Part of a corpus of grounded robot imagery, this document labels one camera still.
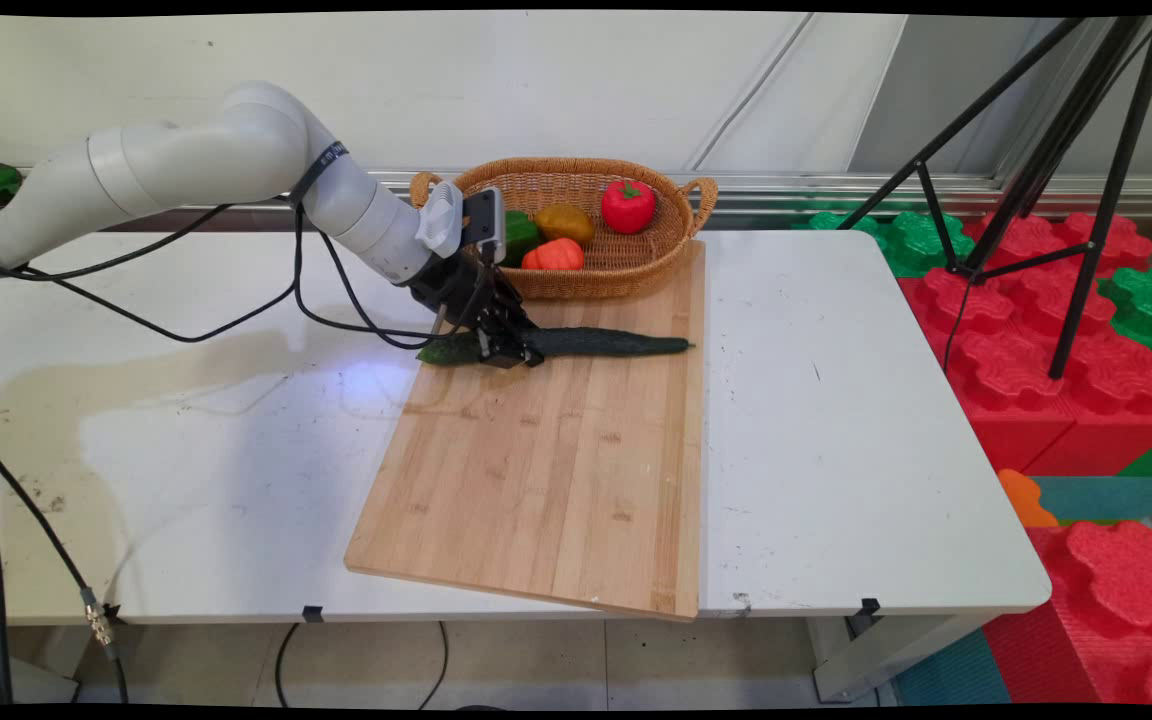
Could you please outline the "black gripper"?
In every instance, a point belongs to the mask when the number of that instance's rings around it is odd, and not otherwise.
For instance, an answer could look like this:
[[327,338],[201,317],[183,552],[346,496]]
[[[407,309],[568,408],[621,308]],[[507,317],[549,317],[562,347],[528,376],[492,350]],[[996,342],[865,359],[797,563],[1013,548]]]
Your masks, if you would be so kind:
[[477,361],[500,369],[538,366],[545,356],[535,347],[541,332],[524,309],[521,293],[497,265],[503,247],[460,250],[429,263],[404,287],[414,300],[438,313],[445,309],[448,323],[477,325]]

